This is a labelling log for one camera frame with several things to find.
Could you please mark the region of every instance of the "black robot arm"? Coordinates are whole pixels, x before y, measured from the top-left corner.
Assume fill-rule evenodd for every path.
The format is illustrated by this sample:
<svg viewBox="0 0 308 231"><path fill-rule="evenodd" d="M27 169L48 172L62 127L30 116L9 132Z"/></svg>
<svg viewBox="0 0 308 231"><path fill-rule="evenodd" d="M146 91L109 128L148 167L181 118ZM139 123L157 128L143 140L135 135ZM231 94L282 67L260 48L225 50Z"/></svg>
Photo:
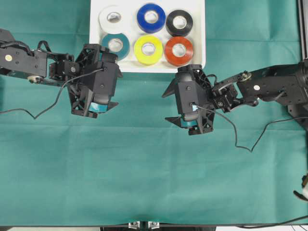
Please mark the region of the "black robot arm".
<svg viewBox="0 0 308 231"><path fill-rule="evenodd" d="M287 106L293 118L308 116L308 60L298 64L277 65L253 72L242 72L214 85L200 65L178 69L176 77L163 94L175 94L181 116L166 118L189 135L213 131L217 109L224 113L242 105L257 106L258 100L276 101ZM237 98L237 84L242 98ZM308 119L297 119L307 131Z"/></svg>
<svg viewBox="0 0 308 231"><path fill-rule="evenodd" d="M46 78L49 59L54 63L49 65ZM53 53L46 41L30 50L9 31L0 29L0 75L61 87L59 94L67 86L75 115L96 118L118 104L111 102L117 78L122 76L116 60L115 54L99 44L85 44L76 60L70 54Z"/></svg>

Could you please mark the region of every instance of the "white tape roll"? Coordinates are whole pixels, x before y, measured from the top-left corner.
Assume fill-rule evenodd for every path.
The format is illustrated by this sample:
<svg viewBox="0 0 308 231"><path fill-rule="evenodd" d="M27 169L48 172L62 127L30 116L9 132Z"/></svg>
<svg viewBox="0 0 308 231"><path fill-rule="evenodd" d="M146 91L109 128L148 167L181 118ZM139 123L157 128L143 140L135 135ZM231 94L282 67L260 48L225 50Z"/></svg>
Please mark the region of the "white tape roll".
<svg viewBox="0 0 308 231"><path fill-rule="evenodd" d="M111 5L100 12L99 21L104 32L120 34L127 28L128 17L122 7Z"/></svg>

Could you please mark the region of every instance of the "green cloth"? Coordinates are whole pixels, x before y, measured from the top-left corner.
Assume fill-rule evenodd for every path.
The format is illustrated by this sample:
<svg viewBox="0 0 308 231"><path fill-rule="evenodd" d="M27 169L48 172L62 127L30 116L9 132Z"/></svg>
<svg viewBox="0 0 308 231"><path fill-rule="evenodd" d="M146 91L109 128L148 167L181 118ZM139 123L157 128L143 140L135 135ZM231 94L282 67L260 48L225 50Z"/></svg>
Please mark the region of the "green cloth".
<svg viewBox="0 0 308 231"><path fill-rule="evenodd" d="M36 48L78 55L88 42L87 0L3 0L0 27ZM244 70L300 61L295 0L206 1L207 74L226 79ZM234 148L229 123L188 136L166 122L174 97L161 95L174 75L124 73L98 119L70 114L65 90L37 121L0 116L0 225L86 226L155 220L167 223L274 223L306 215L293 196L307 169L305 132L296 122L269 127L251 154ZM0 77L0 110L38 113L58 88ZM240 145L252 146L264 125L289 118L264 103L227 114Z"/></svg>

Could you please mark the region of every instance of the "red tape roll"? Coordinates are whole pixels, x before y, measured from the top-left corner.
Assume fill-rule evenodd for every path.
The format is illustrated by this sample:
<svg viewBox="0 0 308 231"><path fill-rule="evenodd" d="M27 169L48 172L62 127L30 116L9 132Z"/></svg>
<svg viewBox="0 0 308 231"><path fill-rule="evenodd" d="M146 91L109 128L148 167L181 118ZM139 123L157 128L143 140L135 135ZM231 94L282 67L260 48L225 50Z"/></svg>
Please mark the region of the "red tape roll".
<svg viewBox="0 0 308 231"><path fill-rule="evenodd" d="M183 54L174 54L174 48L183 50L185 47L186 52ZM183 66L187 64L193 57L193 45L184 37L173 37L170 39L165 47L165 57L169 63L174 66Z"/></svg>

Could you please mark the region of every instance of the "metal bracket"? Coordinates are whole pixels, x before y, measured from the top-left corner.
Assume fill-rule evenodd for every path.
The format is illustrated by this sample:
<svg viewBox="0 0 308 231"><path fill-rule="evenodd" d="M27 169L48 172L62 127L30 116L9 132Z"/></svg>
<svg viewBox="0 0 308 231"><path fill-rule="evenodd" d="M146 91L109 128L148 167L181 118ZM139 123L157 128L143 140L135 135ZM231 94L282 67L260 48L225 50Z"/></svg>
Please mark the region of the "metal bracket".
<svg viewBox="0 0 308 231"><path fill-rule="evenodd" d="M148 227L149 227L150 230L159 229L159 222L149 221Z"/></svg>
<svg viewBox="0 0 308 231"><path fill-rule="evenodd" d="M140 221L134 221L132 223L128 223L128 228L134 230L140 229Z"/></svg>

